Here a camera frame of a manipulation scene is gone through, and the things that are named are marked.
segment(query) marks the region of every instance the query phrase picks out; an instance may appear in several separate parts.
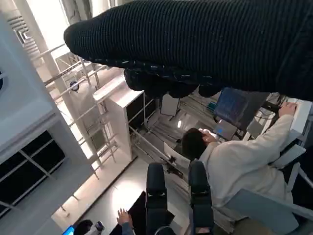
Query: wire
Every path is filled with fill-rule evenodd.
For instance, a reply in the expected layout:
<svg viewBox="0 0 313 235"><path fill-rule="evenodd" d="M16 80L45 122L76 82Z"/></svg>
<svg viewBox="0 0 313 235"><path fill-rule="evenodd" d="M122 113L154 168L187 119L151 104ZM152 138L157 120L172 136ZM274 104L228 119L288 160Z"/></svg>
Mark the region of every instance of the wire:
<svg viewBox="0 0 313 235"><path fill-rule="evenodd" d="M261 118L261 119L264 119L264 120L272 120L274 117L271 117L271 118L265 118L265 117L259 117L259 116L255 116L256 118Z"/></svg>

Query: white floor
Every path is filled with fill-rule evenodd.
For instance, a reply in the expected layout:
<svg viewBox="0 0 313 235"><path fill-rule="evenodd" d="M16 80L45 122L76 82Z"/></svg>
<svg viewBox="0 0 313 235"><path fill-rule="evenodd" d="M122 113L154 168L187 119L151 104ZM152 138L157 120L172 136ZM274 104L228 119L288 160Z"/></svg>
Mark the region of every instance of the white floor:
<svg viewBox="0 0 313 235"><path fill-rule="evenodd" d="M102 221L106 227L103 234L110 234L117 224L117 210L120 208L128 210L142 191L145 191L147 170L148 164L137 158L82 219L90 219L93 222ZM169 186L167 190L168 210L175 215L171 226L179 234L180 225L185 224L188 219L185 216L188 215L188 204Z"/></svg>

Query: monitor screen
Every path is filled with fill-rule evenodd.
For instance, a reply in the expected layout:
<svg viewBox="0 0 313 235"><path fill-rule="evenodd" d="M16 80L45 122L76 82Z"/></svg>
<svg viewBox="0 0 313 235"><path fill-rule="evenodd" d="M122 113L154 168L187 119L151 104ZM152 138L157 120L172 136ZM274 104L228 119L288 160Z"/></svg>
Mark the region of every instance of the monitor screen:
<svg viewBox="0 0 313 235"><path fill-rule="evenodd" d="M63 235L74 235L74 231L75 229L72 226L70 226L68 229L66 229Z"/></svg>
<svg viewBox="0 0 313 235"><path fill-rule="evenodd" d="M245 131L268 95L269 93L224 88L216 104L214 114Z"/></svg>

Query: person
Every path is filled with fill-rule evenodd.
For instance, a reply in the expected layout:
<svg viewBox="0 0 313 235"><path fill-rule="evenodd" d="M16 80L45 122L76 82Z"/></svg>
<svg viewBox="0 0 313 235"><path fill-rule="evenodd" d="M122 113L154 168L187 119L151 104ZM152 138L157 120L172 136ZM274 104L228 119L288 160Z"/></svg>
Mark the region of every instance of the person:
<svg viewBox="0 0 313 235"><path fill-rule="evenodd" d="M122 235L134 235L133 233L133 220L130 214L125 209L117 211L118 218L116 218L118 224L122 226Z"/></svg>
<svg viewBox="0 0 313 235"><path fill-rule="evenodd" d="M223 207L240 189L246 188L313 209L309 197L306 199L309 201L303 202L302 192L287 191L286 182L291 170L284 172L270 165L280 156L295 110L295 103L283 103L276 123L255 140L218 144L212 135L196 128L184 134L183 154L191 161L199 159L203 162L216 207ZM298 178L294 188L299 188ZM235 220L240 218L239 215L231 217Z"/></svg>

